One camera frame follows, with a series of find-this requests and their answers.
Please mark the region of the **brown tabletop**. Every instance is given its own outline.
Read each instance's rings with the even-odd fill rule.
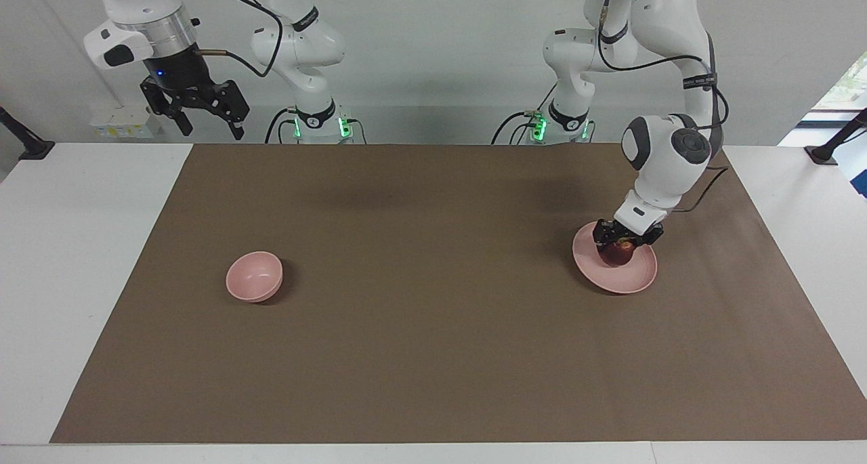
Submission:
[[[613,145],[195,146],[52,442],[867,439],[734,173],[647,291],[582,277],[634,179]],[[257,250],[287,279],[241,303]]]

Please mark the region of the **green light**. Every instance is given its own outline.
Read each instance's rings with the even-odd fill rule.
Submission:
[[[533,140],[542,142],[545,140],[545,130],[548,128],[548,120],[539,115],[536,118],[538,119],[538,123],[536,124],[536,128],[533,129]]]
[[[352,135],[352,127],[347,125],[346,121],[344,121],[343,117],[338,117],[337,121],[340,123],[340,134],[343,135],[343,139]]]

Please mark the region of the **black stand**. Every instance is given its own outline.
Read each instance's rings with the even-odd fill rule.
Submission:
[[[846,140],[852,137],[852,134],[857,133],[861,127],[867,127],[867,108],[858,113],[851,122],[846,124],[828,143],[824,146],[806,146],[805,151],[810,154],[810,158],[817,165],[837,165],[834,161],[834,151],[837,147],[842,146]]]
[[[25,127],[21,122],[16,121],[6,109],[0,106],[0,123],[6,125],[10,133],[15,135],[18,140],[24,144],[24,154],[19,156],[22,161],[38,161],[49,155],[55,143],[50,140],[43,140],[37,134],[33,133],[29,128]]]

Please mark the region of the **table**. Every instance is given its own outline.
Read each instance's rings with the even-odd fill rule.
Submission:
[[[59,145],[0,186],[0,459],[6,461],[863,461],[867,443],[514,444],[439,446],[44,446],[126,284],[189,145]],[[834,168],[799,149],[725,152],[852,375],[867,387],[867,205]]]

